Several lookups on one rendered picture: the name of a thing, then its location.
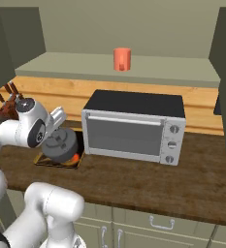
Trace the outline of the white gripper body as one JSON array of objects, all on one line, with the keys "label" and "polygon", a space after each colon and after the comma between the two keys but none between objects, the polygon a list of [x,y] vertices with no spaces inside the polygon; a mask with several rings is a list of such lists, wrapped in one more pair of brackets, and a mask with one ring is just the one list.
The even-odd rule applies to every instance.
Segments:
[{"label": "white gripper body", "polygon": [[49,120],[47,124],[47,131],[52,133],[56,130],[65,120],[67,114],[64,111],[63,107],[57,107],[49,114]]}]

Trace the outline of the brown knife block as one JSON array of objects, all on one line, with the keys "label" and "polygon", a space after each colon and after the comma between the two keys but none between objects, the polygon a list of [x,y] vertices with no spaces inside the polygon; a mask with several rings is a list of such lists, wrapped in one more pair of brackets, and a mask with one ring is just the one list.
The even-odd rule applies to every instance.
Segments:
[{"label": "brown knife block", "polygon": [[2,103],[2,107],[0,108],[0,115],[8,119],[18,120],[16,103],[22,98],[23,96],[21,94],[15,95],[12,93],[9,99]]}]

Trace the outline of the toaster oven glass door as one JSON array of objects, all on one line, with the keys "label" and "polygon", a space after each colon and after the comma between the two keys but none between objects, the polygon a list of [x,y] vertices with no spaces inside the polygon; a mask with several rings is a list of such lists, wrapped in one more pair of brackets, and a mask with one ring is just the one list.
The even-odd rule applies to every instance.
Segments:
[{"label": "toaster oven glass door", "polygon": [[90,148],[158,156],[162,132],[163,123],[150,126],[87,119]]}]

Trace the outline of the red mug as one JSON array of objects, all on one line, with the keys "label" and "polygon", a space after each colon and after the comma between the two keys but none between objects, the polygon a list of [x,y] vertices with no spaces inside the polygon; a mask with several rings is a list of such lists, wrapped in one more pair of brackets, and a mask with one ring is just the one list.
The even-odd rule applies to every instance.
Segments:
[{"label": "red mug", "polygon": [[113,68],[119,72],[129,71],[131,67],[131,49],[117,47],[113,50]]}]

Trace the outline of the dark tray with wood rim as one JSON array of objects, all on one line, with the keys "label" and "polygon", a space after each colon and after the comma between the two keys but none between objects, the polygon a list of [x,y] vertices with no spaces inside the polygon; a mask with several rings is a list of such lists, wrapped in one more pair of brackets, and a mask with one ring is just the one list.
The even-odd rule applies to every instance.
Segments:
[{"label": "dark tray with wood rim", "polygon": [[43,152],[40,152],[34,159],[33,163],[36,166],[43,166],[43,167],[53,167],[53,168],[66,168],[66,169],[77,169],[80,166],[81,159],[83,157],[83,136],[82,131],[76,130],[75,131],[77,140],[78,140],[78,151],[77,154],[80,155],[80,160],[78,162],[72,162],[72,159],[70,159],[67,162],[59,163],[54,162],[52,159],[46,157]]}]

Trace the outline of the beige cupboard door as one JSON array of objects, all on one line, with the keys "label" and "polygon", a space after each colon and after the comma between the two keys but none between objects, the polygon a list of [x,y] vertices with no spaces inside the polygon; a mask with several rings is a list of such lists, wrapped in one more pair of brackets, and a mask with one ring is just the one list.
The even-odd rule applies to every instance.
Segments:
[{"label": "beige cupboard door", "polygon": [[75,223],[75,230],[77,234],[86,243],[87,248],[102,248],[101,243],[101,228],[107,227],[105,234],[105,241],[108,248],[113,248],[113,224],[112,222],[99,221],[89,218],[80,218]]},{"label": "beige cupboard door", "polygon": [[123,230],[124,248],[208,248],[207,239],[167,232],[150,231],[118,223],[113,224],[114,248],[117,248],[117,230]]}]

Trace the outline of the olive wall cabinet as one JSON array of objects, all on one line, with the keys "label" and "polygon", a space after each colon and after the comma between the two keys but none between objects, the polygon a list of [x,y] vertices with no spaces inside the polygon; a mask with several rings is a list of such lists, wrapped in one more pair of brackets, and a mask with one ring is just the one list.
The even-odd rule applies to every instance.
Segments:
[{"label": "olive wall cabinet", "polygon": [[[0,0],[10,23],[37,20],[45,48],[16,65],[20,76],[215,87],[210,63],[226,0]],[[129,71],[113,50],[131,49]]]}]

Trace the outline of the silver toaster oven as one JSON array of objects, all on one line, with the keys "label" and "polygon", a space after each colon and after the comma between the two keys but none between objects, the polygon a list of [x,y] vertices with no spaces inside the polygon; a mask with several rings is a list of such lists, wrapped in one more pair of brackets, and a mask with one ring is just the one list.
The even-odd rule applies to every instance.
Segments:
[{"label": "silver toaster oven", "polygon": [[179,95],[97,89],[81,125],[87,154],[175,166],[186,119]]}]

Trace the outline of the grey kettle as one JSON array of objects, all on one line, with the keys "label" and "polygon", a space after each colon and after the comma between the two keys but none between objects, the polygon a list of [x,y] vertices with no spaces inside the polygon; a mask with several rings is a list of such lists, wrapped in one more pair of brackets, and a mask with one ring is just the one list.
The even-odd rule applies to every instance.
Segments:
[{"label": "grey kettle", "polygon": [[70,160],[78,148],[76,132],[68,128],[55,130],[42,144],[42,152],[57,163]]}]

